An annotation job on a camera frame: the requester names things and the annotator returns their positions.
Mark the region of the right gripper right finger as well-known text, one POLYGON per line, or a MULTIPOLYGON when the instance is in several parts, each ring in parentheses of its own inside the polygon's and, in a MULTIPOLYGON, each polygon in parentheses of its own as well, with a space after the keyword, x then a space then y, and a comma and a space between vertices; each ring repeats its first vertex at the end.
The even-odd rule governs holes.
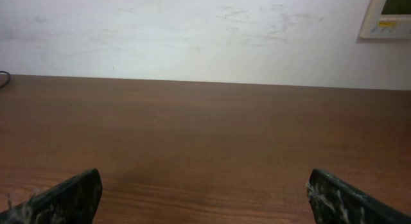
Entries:
POLYGON ((410 216, 323 169, 311 172, 306 187, 316 224, 410 224, 410 216))

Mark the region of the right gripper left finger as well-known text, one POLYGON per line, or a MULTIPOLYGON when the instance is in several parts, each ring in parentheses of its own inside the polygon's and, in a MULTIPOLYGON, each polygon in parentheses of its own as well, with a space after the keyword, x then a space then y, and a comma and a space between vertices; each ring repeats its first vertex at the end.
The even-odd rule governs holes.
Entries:
POLYGON ((88 169, 18 205, 8 198, 1 223, 92 224, 102 191, 99 171, 88 169))

